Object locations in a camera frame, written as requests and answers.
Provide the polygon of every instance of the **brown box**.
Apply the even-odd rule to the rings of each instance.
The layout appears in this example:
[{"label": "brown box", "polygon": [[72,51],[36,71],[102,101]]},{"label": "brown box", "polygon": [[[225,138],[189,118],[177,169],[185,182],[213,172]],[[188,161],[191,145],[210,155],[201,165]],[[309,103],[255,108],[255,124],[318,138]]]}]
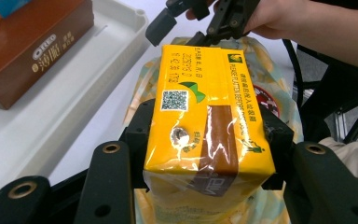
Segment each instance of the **brown box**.
[{"label": "brown box", "polygon": [[0,108],[19,100],[93,24],[91,0],[33,0],[0,21]]}]

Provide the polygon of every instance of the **yellow carton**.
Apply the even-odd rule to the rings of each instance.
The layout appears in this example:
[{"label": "yellow carton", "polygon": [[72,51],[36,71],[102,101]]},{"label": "yellow carton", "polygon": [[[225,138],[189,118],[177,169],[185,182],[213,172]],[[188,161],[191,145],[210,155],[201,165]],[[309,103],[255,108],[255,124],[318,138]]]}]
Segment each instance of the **yellow carton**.
[{"label": "yellow carton", "polygon": [[164,46],[145,158],[157,223],[218,223],[274,172],[241,50]]}]

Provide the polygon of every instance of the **white tray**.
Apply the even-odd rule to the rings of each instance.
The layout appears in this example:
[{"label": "white tray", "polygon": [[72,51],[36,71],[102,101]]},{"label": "white tray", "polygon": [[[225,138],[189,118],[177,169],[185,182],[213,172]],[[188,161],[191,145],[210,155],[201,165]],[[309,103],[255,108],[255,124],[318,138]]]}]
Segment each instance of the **white tray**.
[{"label": "white tray", "polygon": [[142,10],[93,0],[95,25],[8,111],[0,109],[0,188],[48,176],[148,47]]}]

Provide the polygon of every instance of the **table surface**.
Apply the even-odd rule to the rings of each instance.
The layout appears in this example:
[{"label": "table surface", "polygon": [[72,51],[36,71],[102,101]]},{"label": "table surface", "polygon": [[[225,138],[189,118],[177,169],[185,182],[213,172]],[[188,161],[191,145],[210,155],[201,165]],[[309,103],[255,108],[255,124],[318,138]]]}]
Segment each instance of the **table surface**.
[{"label": "table surface", "polygon": [[[163,0],[121,0],[122,4],[141,9],[149,22],[157,17],[165,8]],[[142,66],[153,58],[161,55],[160,46],[169,44],[177,36],[193,36],[197,31],[206,30],[213,13],[202,21],[188,21],[185,15],[176,18],[177,24],[157,47],[150,46],[145,54],[136,62],[128,74],[121,80],[115,90],[109,95],[88,125],[68,149],[67,153],[58,163],[48,177],[50,184],[54,185],[72,175],[75,175],[90,165],[93,150],[101,143],[116,141],[123,131],[123,119],[127,107],[131,102],[132,93],[140,74]],[[261,36],[249,34],[264,45],[271,59],[284,74],[289,87],[293,86],[294,71],[290,63],[286,48],[281,40],[268,40]]]}]

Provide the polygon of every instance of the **qr code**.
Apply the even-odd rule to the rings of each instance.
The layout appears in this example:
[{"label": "qr code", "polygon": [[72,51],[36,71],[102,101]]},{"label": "qr code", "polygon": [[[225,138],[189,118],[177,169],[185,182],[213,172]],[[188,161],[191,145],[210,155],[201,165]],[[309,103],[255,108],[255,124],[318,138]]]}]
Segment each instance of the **qr code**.
[{"label": "qr code", "polygon": [[188,91],[164,91],[162,93],[161,110],[187,111]]}]

